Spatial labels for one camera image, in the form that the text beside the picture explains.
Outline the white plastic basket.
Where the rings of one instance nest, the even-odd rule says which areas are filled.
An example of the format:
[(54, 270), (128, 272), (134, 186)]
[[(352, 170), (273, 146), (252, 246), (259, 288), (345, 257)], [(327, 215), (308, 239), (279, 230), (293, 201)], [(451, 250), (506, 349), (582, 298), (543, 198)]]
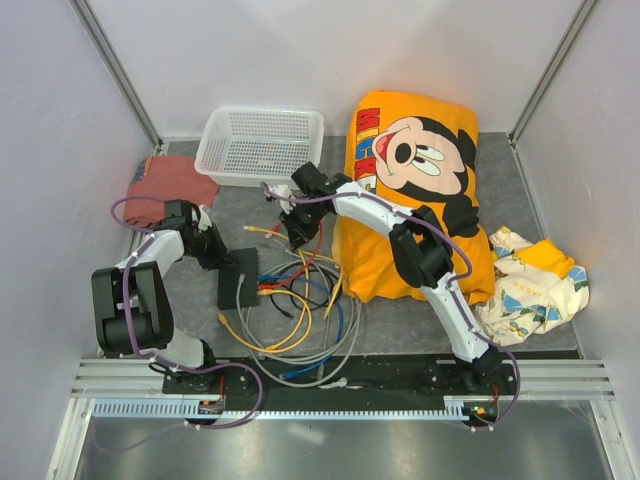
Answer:
[(205, 125), (194, 168), (220, 186), (294, 189), (291, 175), (319, 164), (323, 140), (324, 117), (316, 111), (220, 107)]

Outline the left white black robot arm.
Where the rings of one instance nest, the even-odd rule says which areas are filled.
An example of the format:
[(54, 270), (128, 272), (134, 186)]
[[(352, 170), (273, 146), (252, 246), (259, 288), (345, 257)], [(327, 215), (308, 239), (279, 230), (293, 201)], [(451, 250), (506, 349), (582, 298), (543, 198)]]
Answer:
[(142, 235), (129, 256), (91, 276), (96, 337), (105, 357), (135, 356), (173, 372), (185, 372), (185, 382), (198, 393), (208, 393), (219, 382), (219, 369), (206, 341), (178, 329), (166, 292), (164, 277), (185, 257), (208, 271), (235, 264), (209, 208), (183, 199), (149, 201), (162, 205), (164, 216), (148, 226), (128, 223), (116, 213), (125, 197), (111, 207), (121, 226)]

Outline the black network switch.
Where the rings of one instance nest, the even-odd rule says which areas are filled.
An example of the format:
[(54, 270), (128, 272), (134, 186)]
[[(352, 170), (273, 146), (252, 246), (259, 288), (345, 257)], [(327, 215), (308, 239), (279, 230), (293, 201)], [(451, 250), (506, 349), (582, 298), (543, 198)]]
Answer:
[(218, 271), (217, 307), (232, 310), (256, 307), (258, 299), (259, 257), (256, 248), (229, 252), (229, 263)]

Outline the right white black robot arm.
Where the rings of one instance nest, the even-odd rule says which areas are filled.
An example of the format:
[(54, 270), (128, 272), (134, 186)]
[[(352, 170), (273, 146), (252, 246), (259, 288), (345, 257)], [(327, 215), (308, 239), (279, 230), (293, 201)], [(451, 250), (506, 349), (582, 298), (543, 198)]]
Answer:
[(289, 244), (298, 249), (319, 232), (321, 220), (332, 213), (355, 220), (386, 237), (393, 264), (401, 279), (427, 298), (448, 335), (456, 357), (458, 381), (467, 392), (483, 392), (494, 381), (501, 357), (497, 347), (481, 333), (459, 286), (472, 273), (456, 274), (453, 254), (464, 252), (439, 226), (426, 206), (411, 210), (366, 191), (343, 174), (331, 178), (308, 162), (292, 175), (301, 194), (285, 185), (267, 187), (265, 194), (280, 202), (280, 219)]

